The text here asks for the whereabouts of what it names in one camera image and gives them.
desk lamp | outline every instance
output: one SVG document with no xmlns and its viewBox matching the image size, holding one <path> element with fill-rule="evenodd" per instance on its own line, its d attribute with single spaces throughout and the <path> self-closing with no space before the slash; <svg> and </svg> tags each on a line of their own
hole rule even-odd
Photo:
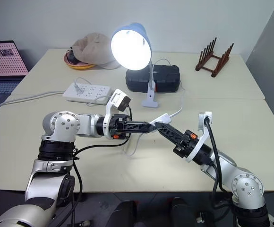
<svg viewBox="0 0 274 227">
<path fill-rule="evenodd" d="M 150 78 L 146 100 L 142 106 L 158 107 L 154 101 L 155 82 L 152 66 L 152 49 L 145 28 L 140 23 L 132 23 L 118 29 L 111 40 L 112 53 L 120 65 L 129 70 L 141 70 L 149 65 Z"/>
</svg>

hat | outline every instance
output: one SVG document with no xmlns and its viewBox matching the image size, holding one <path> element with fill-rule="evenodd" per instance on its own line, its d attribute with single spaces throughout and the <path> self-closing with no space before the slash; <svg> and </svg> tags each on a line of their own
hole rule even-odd
<svg viewBox="0 0 274 227">
<path fill-rule="evenodd" d="M 115 69 L 120 65 L 115 60 L 110 39 L 100 33 L 90 33 L 73 45 L 74 56 L 84 63 L 96 64 L 104 69 Z"/>
</svg>

laptop keyboard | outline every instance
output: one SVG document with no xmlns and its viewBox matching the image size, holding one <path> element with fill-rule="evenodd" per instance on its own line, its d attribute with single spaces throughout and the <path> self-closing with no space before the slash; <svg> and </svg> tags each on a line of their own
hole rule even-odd
<svg viewBox="0 0 274 227">
<path fill-rule="evenodd" d="M 11 93 L 18 84 L 19 82 L 0 83 L 0 94 Z"/>
</svg>

power strip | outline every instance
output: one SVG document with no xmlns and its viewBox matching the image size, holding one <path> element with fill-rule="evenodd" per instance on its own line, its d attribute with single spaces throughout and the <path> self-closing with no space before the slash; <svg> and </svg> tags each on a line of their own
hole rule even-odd
<svg viewBox="0 0 274 227">
<path fill-rule="evenodd" d="M 72 83 L 62 96 L 68 101 L 106 105 L 111 94 L 112 89 L 108 86 Z"/>
</svg>

laptop screen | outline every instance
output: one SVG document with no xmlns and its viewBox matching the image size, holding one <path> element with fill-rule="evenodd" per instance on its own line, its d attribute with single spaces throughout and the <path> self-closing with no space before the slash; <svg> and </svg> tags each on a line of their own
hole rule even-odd
<svg viewBox="0 0 274 227">
<path fill-rule="evenodd" d="M 0 41 L 0 76 L 25 76 L 28 70 L 13 41 Z"/>
</svg>

